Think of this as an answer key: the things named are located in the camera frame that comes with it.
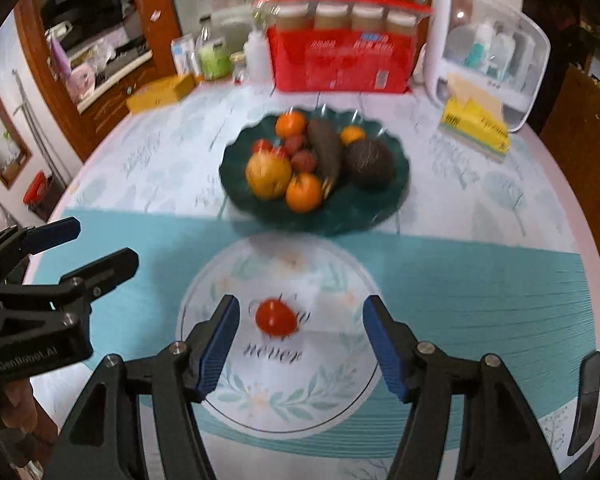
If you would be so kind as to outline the left hand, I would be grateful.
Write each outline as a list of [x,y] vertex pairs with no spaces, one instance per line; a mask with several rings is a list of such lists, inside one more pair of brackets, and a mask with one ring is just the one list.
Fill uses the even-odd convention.
[[4,385],[7,402],[1,410],[3,424],[7,428],[21,429],[32,434],[38,424],[33,388],[29,379],[21,379]]

